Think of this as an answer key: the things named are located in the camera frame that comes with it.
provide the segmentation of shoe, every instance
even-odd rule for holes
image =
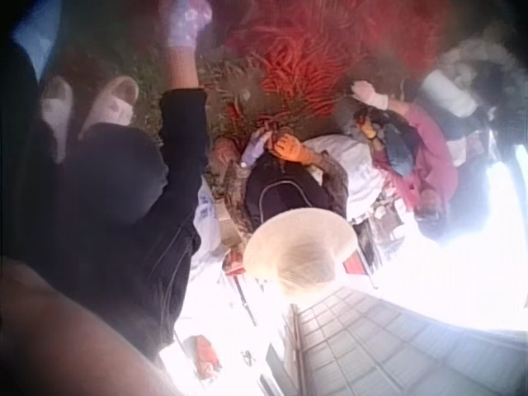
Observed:
[[[42,120],[49,125],[55,138],[54,161],[61,163],[66,157],[68,126],[73,110],[73,91],[60,76],[55,76],[46,85],[40,99]]]
[[[100,122],[130,125],[138,96],[139,86],[132,77],[119,76],[111,80],[93,102],[78,139],[84,139],[87,130]]]

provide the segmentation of pile of carrots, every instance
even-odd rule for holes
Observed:
[[[258,59],[262,88],[332,113],[336,88],[355,63],[389,49],[410,74],[438,54],[449,0],[259,0],[229,44]]]

